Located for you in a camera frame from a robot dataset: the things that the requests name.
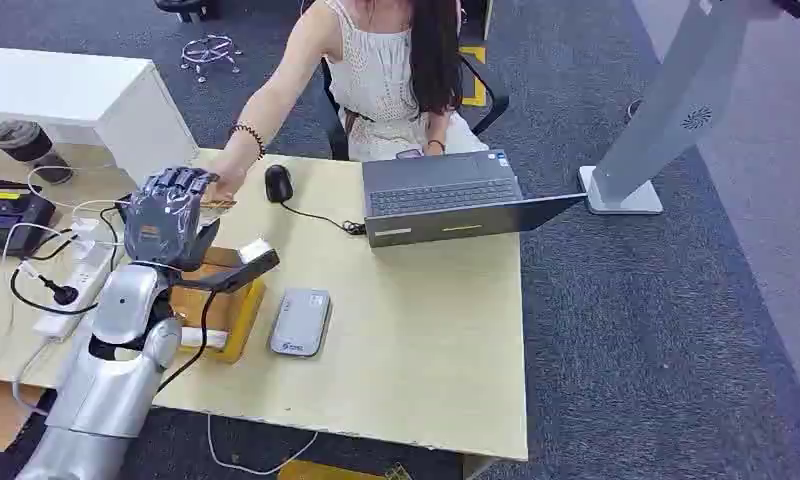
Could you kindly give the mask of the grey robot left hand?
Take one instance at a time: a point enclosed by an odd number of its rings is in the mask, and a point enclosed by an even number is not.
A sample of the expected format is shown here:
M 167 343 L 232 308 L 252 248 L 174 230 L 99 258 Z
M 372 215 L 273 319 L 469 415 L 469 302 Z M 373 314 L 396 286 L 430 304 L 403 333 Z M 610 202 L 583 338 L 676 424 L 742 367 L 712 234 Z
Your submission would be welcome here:
M 169 167 L 152 175 L 125 208 L 124 245 L 137 263 L 199 269 L 218 228 L 200 225 L 201 203 L 219 176 L 202 168 Z

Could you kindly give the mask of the person's right hand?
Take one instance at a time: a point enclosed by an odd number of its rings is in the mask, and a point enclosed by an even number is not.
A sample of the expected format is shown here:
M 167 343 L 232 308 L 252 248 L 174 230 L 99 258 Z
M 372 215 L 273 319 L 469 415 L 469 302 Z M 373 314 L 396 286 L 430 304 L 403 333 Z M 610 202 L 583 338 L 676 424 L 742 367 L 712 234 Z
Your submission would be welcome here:
M 203 200 L 205 202 L 229 202 L 234 200 L 235 195 L 243 186 L 249 168 L 215 162 L 209 167 L 209 171 L 216 174 L 218 179 L 208 186 Z

